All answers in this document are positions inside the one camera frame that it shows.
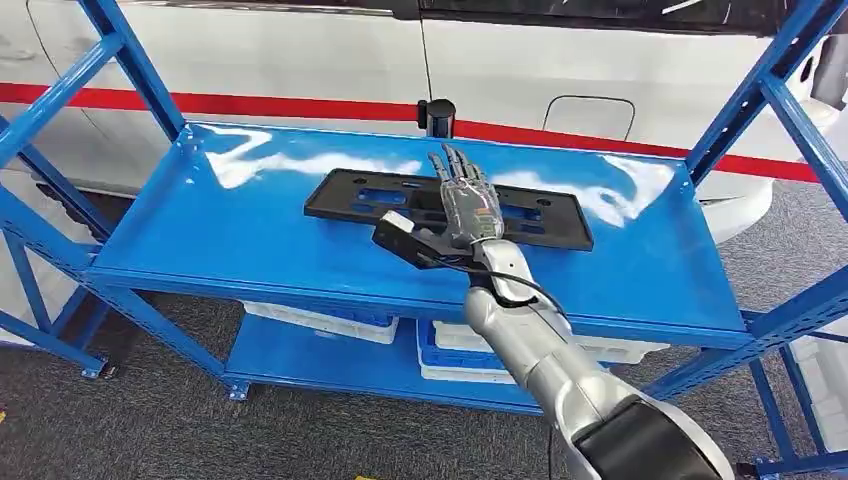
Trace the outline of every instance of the car window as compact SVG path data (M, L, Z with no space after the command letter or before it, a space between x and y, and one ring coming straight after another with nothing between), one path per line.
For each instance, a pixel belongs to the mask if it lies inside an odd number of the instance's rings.
M556 23L772 35L784 0L419 0L424 12L507 23Z
M172 3L191 4L197 0L172 0ZM397 3L405 3L406 0L398 0ZM391 10L391 0L217 0L222 5L226 4L242 4L251 5L256 8L265 7L339 7L339 8L369 8L369 9L386 9Z

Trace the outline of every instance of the blue metal shelf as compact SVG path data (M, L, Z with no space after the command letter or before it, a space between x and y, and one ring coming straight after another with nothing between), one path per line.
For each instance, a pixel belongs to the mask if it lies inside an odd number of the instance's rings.
M580 197L591 253L522 247L579 333L723 348L750 341L681 160L452 143L495 182ZM89 274L132 288L364 303L462 321L464 275L387 255L371 226L303 215L335 167L427 174L422 159L438 150L430 138L189 124Z
M402 319L391 345L321 333L245 315L233 344L226 378L370 393L411 400L541 413L516 385L447 382L421 377L415 321Z
M11 124L0 119L0 166L19 155L108 240L93 259L89 248L65 238L0 188L0 228L19 257L21 245L37 252L220 380L234 399L246 397L250 382L265 382L536 411L515 387L423 380L408 322L396 344L386 347L247 316L224 365L136 295L132 288L461 321L467 284L452 272L419 272L382 252L371 244L367 226L302 213L309 193L333 167L426 173L427 153L438 151L438 140L186 124L115 0L78 2L102 40ZM848 0L799 2L685 161L452 140L495 183L580 198L595 238L593 252L522 247L537 281L565 305L577 333L709 347L646 387L659 399L754 362L848 314L848 266L842 266L775 309L743 321L694 197L694 186L771 105L848 219L848 170L783 84L846 7ZM173 142L114 232L27 143L110 58L117 59ZM19 268L22 277L32 277L26 267ZM28 297L34 293L31 288ZM4 321L10 323L0 314ZM102 367L20 323L21 332L54 353ZM755 363L753 370L765 391L762 369ZM795 457L774 425L789 458L752 466L762 478L848 464L846 452Z

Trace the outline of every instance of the shelf foot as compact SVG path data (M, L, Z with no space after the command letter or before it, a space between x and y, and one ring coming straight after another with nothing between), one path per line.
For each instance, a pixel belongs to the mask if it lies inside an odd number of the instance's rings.
M104 380L115 378L118 374L118 366L109 362L109 358L105 355L95 355L95 358L103 362L100 367L86 368L81 372L81 375L85 378L102 378Z
M757 457L754 459L754 462L758 465L762 465L764 463L774 463L773 460L770 460L765 457ZM767 473L765 475L757 475L758 480L780 480L779 473Z
M243 402L247 400L247 391L250 389L250 382L232 381L230 383L230 400L234 402Z

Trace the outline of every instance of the robotic hand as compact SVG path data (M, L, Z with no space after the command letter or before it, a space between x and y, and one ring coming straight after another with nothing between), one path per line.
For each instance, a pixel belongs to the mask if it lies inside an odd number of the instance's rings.
M733 479L727 458L691 418L608 372L575 342L565 312L533 281L521 250L501 238L504 222L494 188L462 152L443 148L451 175L437 154L430 159L442 180L445 234L416 230L412 221L389 212L373 239L418 268L468 273L466 321L562 435L571 476Z

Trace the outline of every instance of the blue shelf frame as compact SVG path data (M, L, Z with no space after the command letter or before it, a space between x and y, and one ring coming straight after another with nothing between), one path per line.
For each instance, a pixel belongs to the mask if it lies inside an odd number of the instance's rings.
M96 214L96 210L34 151L28 144L29 140L111 58L118 60L172 142L177 139L186 122L115 1L78 2L102 39L29 109L11 124L4 124L0 133L0 166L14 155L20 155L66 203L91 221L92 228L100 238L106 238L112 226L104 222ZM848 171L784 84L817 42L831 29L846 7L848 0L799 2L762 57L687 156L686 165L695 185L703 181L756 115L766 105L770 105L843 218L848 220ZM227 385L233 398L243 399L246 396L246 381L227 376L222 362L185 335L130 288L89 275L91 250L62 236L2 188L0 221L0 227L7 238L13 239L12 243L17 241L37 252L105 304L220 380ZM776 349L788 352L784 347L792 340L813 334L823 325L846 314L848 266L843 266L773 310L746 317L750 320L747 335L742 341L722 348L704 349L689 362L649 385L646 391L657 398L669 399L746 364L752 365L755 379L763 384L764 375L758 362L761 355ZM767 393L764 402L772 403ZM776 436L782 438L779 441L782 453L790 457L794 462L792 468L796 470L818 468L826 462L844 461L848 458L848 453L843 452L824 454L821 458L797 459L793 456L794 452L790 452L791 447L787 447L780 427L776 424L772 426L778 430ZM779 470L780 468L780 463L762 463L757 466L757 473L765 478L767 475L785 471Z
M840 335L824 335L826 336L822 336L817 332L810 336L842 343L848 341L848 338ZM795 361L789 345L780 347L778 352L780 353L780 358L783 362L783 367L786 369L789 381L792 384L795 398L804 416L807 431L813 440L816 451L815 454L805 457L800 457L795 451L792 439L783 422L783 416L774 398L774 393L769 385L768 376L762 362L756 359L750 363L749 368L751 369L751 376L754 378L757 392L760 395L763 410L766 413L766 419L774 435L780 457L777 460L768 461L758 459L759 461L755 465L752 465L757 476L763 480L773 480L779 478L780 474L797 474L821 470L836 471L848 468L848 452L828 452L825 447L824 438L813 413L810 392L807 390L801 369Z
M95 62L95 58L99 59L100 56L91 55L85 61ZM9 122L0 115L0 128L7 129L9 126ZM83 222L91 228L99 241L105 241L109 238L113 226L102 218L94 206L79 191L71 186L70 182L47 161L41 152L32 145L24 144L18 154L21 160L33 172L38 174L47 186L56 193L63 204L79 215ZM19 236L12 234L9 230L4 229L2 233L37 328L3 311L0 311L0 328L29 341L35 349L50 352L80 365L83 368L82 375L84 377L98 377L106 365L107 360L105 357L86 353L86 348L106 318L106 314L109 311L108 306L98 301L94 310L81 326L80 333L70 341L61 340L59 337L65 333L65 327L69 320L77 312L77 309L85 298L89 296L88 290L78 287L71 294L71 297L63 306L62 311L59 312L56 320L51 321L47 308L44 305L44 298L38 287L35 273L26 254L26 242ZM91 254L96 254L99 251L100 245L79 245L79 248Z

